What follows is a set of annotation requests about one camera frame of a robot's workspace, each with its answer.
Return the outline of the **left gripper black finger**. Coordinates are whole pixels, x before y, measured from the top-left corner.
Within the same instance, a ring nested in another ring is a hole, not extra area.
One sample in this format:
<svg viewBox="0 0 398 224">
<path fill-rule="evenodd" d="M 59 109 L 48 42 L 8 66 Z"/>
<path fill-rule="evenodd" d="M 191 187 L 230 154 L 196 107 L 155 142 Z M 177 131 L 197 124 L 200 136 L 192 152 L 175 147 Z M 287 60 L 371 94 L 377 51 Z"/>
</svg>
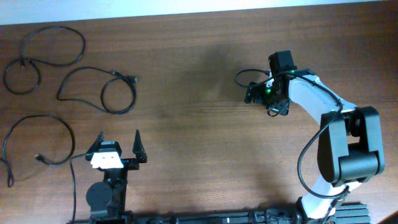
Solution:
<svg viewBox="0 0 398 224">
<path fill-rule="evenodd" d="M 93 154 L 98 151 L 103 141 L 104 141 L 104 132 L 100 131 L 98 137 L 86 152 L 85 159 L 87 161 L 92 160 Z"/>
<path fill-rule="evenodd" d="M 142 144 L 141 135 L 138 129 L 136 130 L 132 152 L 139 162 L 147 162 L 147 154 Z"/>
</svg>

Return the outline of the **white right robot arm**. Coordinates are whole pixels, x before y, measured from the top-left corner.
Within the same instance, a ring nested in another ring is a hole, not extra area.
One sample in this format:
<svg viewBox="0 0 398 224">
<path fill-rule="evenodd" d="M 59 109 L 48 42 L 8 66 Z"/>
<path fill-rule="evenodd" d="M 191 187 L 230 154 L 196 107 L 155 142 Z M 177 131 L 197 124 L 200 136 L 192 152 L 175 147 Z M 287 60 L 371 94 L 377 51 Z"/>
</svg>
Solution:
<svg viewBox="0 0 398 224">
<path fill-rule="evenodd" d="M 289 50 L 268 58 L 262 82 L 245 85 L 244 102 L 266 107 L 270 117 L 300 105 L 320 126 L 302 149 L 297 175 L 307 193 L 295 205 L 264 212 L 265 223 L 369 223 L 365 204 L 346 197 L 385 168 L 377 109 L 358 107 L 325 86 L 315 72 L 299 70 Z"/>
</svg>

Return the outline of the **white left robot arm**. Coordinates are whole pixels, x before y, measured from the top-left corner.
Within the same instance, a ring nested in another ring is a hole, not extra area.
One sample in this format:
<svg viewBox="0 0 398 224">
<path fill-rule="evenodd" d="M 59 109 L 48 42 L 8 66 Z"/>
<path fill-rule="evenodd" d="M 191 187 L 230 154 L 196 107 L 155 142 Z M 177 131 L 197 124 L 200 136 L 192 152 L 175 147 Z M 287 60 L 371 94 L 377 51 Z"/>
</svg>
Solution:
<svg viewBox="0 0 398 224">
<path fill-rule="evenodd" d="M 103 180 L 94 183 L 86 192 L 90 206 L 90 223 L 132 223 L 133 214 L 125 210 L 127 174 L 139 170 L 147 162 L 141 135 L 136 131 L 132 147 L 133 158 L 122 158 L 121 146 L 117 141 L 105 141 L 100 132 L 87 151 L 85 159 L 92 168 L 104 174 Z"/>
</svg>

